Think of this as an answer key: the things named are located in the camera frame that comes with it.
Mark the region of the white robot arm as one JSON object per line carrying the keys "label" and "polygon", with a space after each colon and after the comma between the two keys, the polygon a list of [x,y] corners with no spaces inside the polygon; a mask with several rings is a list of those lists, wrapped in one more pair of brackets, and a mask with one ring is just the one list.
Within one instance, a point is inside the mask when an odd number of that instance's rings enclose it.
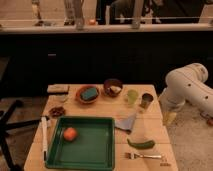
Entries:
{"label": "white robot arm", "polygon": [[205,84],[208,70],[200,63],[192,63],[170,71],[166,88],[159,96],[163,124],[170,125],[186,101],[213,116],[213,88]]}

